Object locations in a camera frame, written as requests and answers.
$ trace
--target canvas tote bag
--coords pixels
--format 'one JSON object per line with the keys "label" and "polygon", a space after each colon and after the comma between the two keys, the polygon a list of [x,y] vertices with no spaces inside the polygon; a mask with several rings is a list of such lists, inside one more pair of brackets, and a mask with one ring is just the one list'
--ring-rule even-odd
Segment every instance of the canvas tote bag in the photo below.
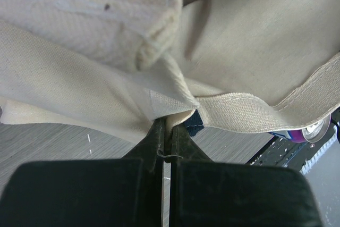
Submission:
{"label": "canvas tote bag", "polygon": [[294,130],[340,105],[340,0],[0,0],[0,121],[140,141]]}

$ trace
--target gray floor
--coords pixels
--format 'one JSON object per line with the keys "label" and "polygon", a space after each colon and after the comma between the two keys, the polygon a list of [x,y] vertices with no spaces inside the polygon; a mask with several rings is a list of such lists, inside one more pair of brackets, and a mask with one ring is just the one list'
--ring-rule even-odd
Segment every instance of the gray floor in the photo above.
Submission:
{"label": "gray floor", "polygon": [[[245,163],[271,138],[269,134],[236,134],[205,128],[194,138],[218,162]],[[0,191],[22,163],[57,159],[120,158],[134,145],[83,127],[63,124],[0,124]],[[168,221],[170,168],[165,166],[164,221]]]}
{"label": "gray floor", "polygon": [[305,175],[319,207],[324,227],[340,226],[340,145],[336,140],[314,156],[313,166]]}

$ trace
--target gray wooden surface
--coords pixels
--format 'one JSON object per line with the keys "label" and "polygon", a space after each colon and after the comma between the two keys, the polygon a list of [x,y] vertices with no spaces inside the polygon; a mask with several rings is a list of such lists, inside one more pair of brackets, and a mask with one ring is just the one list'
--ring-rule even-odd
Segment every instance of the gray wooden surface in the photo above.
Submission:
{"label": "gray wooden surface", "polygon": [[[205,128],[194,138],[218,162],[245,163],[269,139],[269,134],[237,134]],[[63,124],[0,124],[0,191],[22,163],[56,159],[120,158],[134,145],[83,127]],[[168,222],[170,166],[164,169],[164,221]]]}

